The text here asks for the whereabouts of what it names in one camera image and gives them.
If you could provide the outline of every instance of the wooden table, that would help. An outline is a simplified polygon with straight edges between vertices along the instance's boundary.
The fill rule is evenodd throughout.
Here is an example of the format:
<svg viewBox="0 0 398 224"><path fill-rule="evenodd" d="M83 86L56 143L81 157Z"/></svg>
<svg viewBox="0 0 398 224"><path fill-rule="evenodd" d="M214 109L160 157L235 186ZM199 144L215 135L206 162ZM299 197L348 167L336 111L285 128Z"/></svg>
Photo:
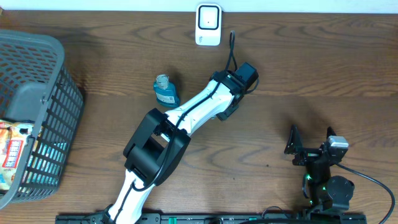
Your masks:
<svg viewBox="0 0 398 224"><path fill-rule="evenodd" d="M284 155L290 125L317 147L332 125L351 144L342 164L398 194L398 16L223 14L217 47L195 44L195 14L184 12L5 11L1 28L56 37L86 108L59 191L9 205L0 223L54 223L58 214L91 213L114 203L124 181L122 151L144 115L161 111L152 89L168 73L182 102L222 70L228 35L235 56L260 74L260 85L225 122L200 128L175 172L145 208L168 213L262 212L308 205L304 167ZM355 183L351 211L368 223L387 213L380 186L332 167ZM397 223L393 213L389 223Z"/></svg>

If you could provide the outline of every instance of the plastic basket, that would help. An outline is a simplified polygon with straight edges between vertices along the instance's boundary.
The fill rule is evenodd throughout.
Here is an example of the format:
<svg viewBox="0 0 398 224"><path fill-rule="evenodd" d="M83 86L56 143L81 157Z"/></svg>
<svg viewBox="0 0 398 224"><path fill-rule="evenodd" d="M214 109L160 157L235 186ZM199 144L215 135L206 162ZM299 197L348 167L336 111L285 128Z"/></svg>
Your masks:
<svg viewBox="0 0 398 224"><path fill-rule="evenodd" d="M0 209L43 199L59 188L84 107L64 58L53 37L0 30L0 118L35 123L14 181L0 195Z"/></svg>

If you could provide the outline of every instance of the small plastic bottle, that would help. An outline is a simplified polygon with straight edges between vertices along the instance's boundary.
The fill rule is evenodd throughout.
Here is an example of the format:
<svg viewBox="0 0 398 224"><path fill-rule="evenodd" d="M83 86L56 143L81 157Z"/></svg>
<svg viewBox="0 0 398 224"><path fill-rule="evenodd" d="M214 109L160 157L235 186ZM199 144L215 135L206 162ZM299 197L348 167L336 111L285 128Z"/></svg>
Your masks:
<svg viewBox="0 0 398 224"><path fill-rule="evenodd" d="M156 100L163 106L176 108L180 106L180 99L177 96L177 90L173 83L169 82L169 77L166 74L158 75L154 82L154 90L156 93Z"/></svg>

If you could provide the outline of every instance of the white wall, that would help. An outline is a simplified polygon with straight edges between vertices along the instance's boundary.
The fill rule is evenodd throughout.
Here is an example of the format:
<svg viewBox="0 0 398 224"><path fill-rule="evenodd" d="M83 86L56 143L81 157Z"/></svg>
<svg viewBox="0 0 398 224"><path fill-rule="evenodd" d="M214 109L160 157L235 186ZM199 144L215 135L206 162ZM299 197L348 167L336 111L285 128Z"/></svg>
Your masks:
<svg viewBox="0 0 398 224"><path fill-rule="evenodd" d="M197 0L1 0L23 10L107 10L193 12ZM212 0L225 12L398 13L398 0Z"/></svg>

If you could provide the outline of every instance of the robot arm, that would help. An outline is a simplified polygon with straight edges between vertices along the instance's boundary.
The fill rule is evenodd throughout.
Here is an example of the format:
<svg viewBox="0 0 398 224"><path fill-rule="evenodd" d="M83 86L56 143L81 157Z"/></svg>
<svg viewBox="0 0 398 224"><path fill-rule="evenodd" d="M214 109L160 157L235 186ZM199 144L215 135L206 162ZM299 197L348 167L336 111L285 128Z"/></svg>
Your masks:
<svg viewBox="0 0 398 224"><path fill-rule="evenodd" d="M164 182L177 167L190 142L190 136L214 116L226 120L238 108L245 92L257 79L256 69L244 63L235 72L215 72L206 88L184 105L164 114L156 108L148 112L123 151L127 158L124 165L126 180L116 203L105 214L105 220L109 220L109 223L116 220L116 224L135 223L141 216L142 206L151 190ZM211 93L210 98L192 109L179 126L175 126L184 113ZM174 131L175 139L170 142ZM166 158L166 168L160 173L159 180L146 190L136 192L131 185L135 184L137 189L141 189L151 183L165 158L167 146L161 146L152 138L153 134L162 136L171 144L170 155Z"/></svg>

